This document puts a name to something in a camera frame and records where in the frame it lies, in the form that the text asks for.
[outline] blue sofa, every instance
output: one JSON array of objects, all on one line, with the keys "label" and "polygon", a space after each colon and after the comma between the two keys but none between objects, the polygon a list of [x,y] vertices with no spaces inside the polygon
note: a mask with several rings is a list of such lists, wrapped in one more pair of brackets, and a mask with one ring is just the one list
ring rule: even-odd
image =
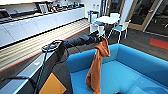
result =
[{"label": "blue sofa", "polygon": [[[122,44],[103,58],[101,94],[168,94],[168,62]],[[85,85],[95,49],[70,55],[67,62],[74,94],[92,94]]]}]

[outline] orange towel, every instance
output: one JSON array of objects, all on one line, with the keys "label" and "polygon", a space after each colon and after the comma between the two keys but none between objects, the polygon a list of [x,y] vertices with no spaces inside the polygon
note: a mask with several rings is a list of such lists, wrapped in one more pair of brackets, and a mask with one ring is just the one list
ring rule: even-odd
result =
[{"label": "orange towel", "polygon": [[90,70],[86,76],[86,85],[94,90],[93,93],[100,94],[100,69],[102,65],[102,59],[103,57],[110,56],[106,38],[104,38],[102,42],[95,46],[95,48],[97,49],[97,51]]}]

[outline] white table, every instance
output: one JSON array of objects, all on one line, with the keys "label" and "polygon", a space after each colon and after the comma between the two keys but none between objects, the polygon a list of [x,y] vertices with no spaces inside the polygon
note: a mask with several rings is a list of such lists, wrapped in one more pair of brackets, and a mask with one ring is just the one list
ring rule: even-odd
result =
[{"label": "white table", "polygon": [[95,19],[95,21],[103,22],[106,24],[114,24],[119,20],[117,17],[109,17],[109,16],[102,16],[100,18]]}]

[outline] sofa cushion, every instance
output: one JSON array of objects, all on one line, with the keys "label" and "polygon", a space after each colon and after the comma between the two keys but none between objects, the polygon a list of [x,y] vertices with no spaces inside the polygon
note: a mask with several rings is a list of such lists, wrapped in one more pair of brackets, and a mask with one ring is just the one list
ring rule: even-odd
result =
[{"label": "sofa cushion", "polygon": [[133,48],[118,44],[116,60],[168,86],[168,62]]},{"label": "sofa cushion", "polygon": [[[84,69],[70,73],[74,94],[92,94],[92,89],[85,85],[86,75],[89,71]],[[167,94],[168,88],[143,74],[123,65],[118,61],[102,64],[101,94]]]}]

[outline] white chair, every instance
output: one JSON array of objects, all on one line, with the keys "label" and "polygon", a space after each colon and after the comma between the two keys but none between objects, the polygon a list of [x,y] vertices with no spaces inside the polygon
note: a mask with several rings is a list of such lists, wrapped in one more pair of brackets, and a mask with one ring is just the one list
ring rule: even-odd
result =
[{"label": "white chair", "polygon": [[103,36],[105,34],[104,26],[91,24],[90,25],[90,33],[93,33],[95,31],[99,32],[97,35],[102,35]]},{"label": "white chair", "polygon": [[113,18],[120,18],[120,14],[119,13],[110,13],[110,17],[113,17]]},{"label": "white chair", "polygon": [[131,20],[129,20],[128,22],[123,23],[122,26],[118,25],[116,27],[113,27],[112,30],[111,30],[111,32],[110,32],[110,34],[109,34],[109,36],[108,36],[108,38],[110,37],[110,35],[113,32],[113,30],[115,30],[115,31],[118,31],[120,33],[119,34],[119,38],[118,38],[118,43],[120,43],[120,37],[121,37],[121,32],[122,31],[126,31],[125,32],[125,37],[124,37],[124,39],[126,39],[126,37],[127,37],[127,27],[128,27],[128,25],[129,25],[130,22],[131,22]]},{"label": "white chair", "polygon": [[118,13],[110,13],[110,17],[120,18],[120,14],[118,14]]}]

